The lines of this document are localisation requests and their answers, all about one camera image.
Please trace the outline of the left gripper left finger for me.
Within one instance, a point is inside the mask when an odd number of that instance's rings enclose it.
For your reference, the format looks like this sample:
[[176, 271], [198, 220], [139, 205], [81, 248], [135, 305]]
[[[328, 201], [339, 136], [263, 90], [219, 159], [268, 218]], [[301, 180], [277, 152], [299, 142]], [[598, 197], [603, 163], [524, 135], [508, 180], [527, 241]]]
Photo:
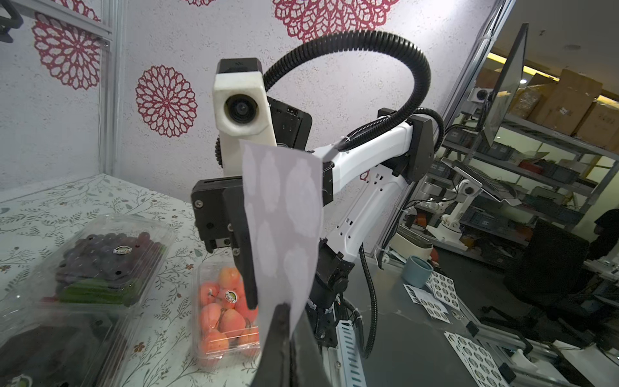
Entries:
[[277, 305], [251, 387], [290, 386], [290, 306]]

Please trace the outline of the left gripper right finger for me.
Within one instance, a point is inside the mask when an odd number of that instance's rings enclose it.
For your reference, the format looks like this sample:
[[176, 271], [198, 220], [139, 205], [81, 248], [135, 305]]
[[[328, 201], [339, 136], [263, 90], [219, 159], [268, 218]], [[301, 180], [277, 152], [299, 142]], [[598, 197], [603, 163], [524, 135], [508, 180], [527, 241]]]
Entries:
[[331, 386], [322, 354], [305, 312], [301, 314], [290, 341], [290, 386]]

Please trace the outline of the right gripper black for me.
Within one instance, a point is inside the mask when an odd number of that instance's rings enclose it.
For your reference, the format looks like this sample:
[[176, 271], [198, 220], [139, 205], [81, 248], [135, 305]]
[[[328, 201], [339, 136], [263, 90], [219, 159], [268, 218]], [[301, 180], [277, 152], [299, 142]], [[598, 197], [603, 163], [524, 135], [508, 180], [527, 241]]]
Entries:
[[250, 310], [258, 306], [253, 254], [316, 252], [331, 170], [318, 161], [252, 161], [242, 177], [193, 188], [198, 233], [209, 250], [232, 248]]

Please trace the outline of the white sticker label sheet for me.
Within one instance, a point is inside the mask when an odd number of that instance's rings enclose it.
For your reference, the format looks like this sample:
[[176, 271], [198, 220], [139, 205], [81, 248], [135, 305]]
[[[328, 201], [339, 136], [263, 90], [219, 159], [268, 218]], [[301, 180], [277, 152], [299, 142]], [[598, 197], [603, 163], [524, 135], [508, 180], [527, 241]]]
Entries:
[[311, 153], [242, 141], [244, 209], [258, 296], [260, 342], [278, 305], [296, 327], [306, 307], [322, 232], [322, 161]]

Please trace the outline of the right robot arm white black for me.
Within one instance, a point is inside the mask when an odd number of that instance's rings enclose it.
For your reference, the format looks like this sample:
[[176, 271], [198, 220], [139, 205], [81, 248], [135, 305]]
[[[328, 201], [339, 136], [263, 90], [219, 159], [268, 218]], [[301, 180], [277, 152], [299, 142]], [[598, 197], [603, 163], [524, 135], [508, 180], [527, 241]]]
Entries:
[[[347, 154], [323, 165], [322, 200], [333, 201], [335, 191], [354, 177], [368, 175], [366, 187], [348, 210], [346, 217], [327, 238], [319, 241], [317, 272], [306, 313], [317, 343], [333, 348], [337, 345], [335, 329], [343, 320], [343, 293], [356, 259], [365, 258], [364, 240], [388, 202], [399, 198], [395, 212], [409, 206], [413, 185], [429, 171], [435, 153], [443, 144], [446, 128], [442, 116], [425, 107], [417, 108], [402, 126], [407, 130], [402, 142], [386, 133], [366, 143], [377, 164], [366, 161], [347, 173]], [[193, 187], [191, 200], [196, 227], [208, 252], [230, 246], [235, 265], [244, 280], [245, 297], [257, 306], [258, 293], [248, 216], [244, 213], [243, 181], [240, 176], [201, 180]]]

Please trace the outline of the round fruit sticker on box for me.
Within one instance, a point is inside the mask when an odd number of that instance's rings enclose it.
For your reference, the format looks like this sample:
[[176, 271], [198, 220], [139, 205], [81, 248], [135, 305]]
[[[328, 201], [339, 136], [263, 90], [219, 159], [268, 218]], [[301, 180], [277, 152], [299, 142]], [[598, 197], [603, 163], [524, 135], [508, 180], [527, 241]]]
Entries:
[[32, 378], [29, 377], [28, 375], [18, 375], [15, 377], [10, 378], [5, 387], [31, 387], [32, 386]]

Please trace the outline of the storage shelving with boxes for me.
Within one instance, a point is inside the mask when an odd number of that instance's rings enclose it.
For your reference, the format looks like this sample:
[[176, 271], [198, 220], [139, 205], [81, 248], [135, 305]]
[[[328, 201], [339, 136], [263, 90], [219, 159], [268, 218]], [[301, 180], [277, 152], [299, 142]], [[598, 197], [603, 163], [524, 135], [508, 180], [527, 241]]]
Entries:
[[601, 83], [570, 70], [559, 78], [528, 73], [529, 36], [522, 24], [501, 64], [477, 66], [447, 119], [440, 160], [459, 161], [510, 195], [506, 201], [481, 192], [472, 201], [472, 219], [463, 219], [451, 239], [471, 258], [493, 247], [525, 248], [540, 220], [586, 237], [587, 214], [618, 173], [613, 164], [601, 179], [590, 177], [599, 159], [617, 162], [606, 148], [612, 133], [580, 136], [584, 118], [617, 121], [617, 111], [597, 103]]

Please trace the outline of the round sticker on peach box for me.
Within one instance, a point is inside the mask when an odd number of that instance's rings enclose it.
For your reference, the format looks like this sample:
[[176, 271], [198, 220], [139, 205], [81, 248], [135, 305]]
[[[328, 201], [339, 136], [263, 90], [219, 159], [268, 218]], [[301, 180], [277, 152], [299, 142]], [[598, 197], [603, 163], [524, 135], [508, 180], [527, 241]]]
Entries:
[[226, 303], [228, 308], [234, 308], [238, 302], [238, 294], [234, 290], [225, 290], [222, 293], [222, 300]]

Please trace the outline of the round sticker on grape box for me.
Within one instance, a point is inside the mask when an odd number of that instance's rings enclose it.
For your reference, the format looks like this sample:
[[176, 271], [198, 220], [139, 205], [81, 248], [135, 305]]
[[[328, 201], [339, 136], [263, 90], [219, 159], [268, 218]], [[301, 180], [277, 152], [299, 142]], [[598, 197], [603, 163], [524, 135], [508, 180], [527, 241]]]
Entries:
[[112, 250], [112, 252], [116, 255], [116, 256], [125, 256], [128, 255], [132, 252], [132, 247], [131, 246], [127, 246], [127, 245], [121, 245], [118, 246], [116, 248], [114, 248]]

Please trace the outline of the purple grape clamshell box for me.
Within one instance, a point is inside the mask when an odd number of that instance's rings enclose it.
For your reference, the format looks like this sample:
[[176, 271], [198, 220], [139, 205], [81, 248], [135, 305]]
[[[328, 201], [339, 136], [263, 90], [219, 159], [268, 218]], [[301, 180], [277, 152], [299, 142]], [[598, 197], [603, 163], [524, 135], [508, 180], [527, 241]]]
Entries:
[[[138, 215], [99, 216], [41, 262], [25, 290], [44, 303], [134, 306], [176, 237], [172, 227]], [[112, 250], [121, 245], [132, 252], [116, 256]]]

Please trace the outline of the teal cup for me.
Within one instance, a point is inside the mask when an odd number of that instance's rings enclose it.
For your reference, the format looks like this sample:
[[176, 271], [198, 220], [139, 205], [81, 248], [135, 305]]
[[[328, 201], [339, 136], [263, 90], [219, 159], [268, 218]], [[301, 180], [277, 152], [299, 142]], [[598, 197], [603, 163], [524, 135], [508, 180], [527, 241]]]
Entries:
[[431, 263], [417, 256], [411, 256], [402, 269], [401, 277], [404, 283], [421, 289], [426, 285], [433, 272]]

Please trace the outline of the sticker sheet on table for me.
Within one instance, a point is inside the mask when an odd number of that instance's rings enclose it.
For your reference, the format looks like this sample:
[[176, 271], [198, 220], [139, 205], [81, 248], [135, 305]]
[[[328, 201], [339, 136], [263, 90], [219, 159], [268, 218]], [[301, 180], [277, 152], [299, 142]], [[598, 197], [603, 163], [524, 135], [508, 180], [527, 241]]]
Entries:
[[424, 289], [403, 285], [406, 293], [419, 304], [432, 319], [450, 323], [451, 311], [460, 311], [459, 297], [454, 281], [440, 273], [432, 273]]
[[480, 387], [509, 387], [490, 353], [461, 335], [445, 332], [447, 341]]

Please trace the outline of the floral table mat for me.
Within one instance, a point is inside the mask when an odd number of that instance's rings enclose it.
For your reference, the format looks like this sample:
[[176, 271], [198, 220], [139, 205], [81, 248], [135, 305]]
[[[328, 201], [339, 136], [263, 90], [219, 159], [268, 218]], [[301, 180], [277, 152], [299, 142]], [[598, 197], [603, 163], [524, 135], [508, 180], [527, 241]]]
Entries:
[[248, 386], [256, 340], [201, 354], [208, 253], [190, 205], [106, 174], [1, 204], [4, 386]]

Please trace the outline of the blackberry clamshell box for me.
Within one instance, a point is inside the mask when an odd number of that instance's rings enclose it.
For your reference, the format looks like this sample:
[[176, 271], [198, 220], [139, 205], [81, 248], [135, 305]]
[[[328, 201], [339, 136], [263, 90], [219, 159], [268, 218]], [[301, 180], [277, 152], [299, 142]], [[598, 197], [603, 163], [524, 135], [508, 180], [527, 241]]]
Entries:
[[118, 386], [139, 323], [114, 306], [38, 305], [1, 316], [1, 385]]

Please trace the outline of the black office chair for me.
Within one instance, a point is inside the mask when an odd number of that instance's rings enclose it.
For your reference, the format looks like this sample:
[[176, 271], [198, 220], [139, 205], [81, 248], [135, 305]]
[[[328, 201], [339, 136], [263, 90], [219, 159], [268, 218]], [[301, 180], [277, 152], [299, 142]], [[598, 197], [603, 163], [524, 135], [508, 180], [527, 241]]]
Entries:
[[550, 222], [536, 222], [530, 243], [519, 261], [507, 267], [503, 280], [517, 300], [531, 306], [530, 311], [516, 318], [496, 306], [485, 306], [479, 320], [522, 333], [532, 332], [539, 319], [570, 293], [588, 248], [587, 240]]

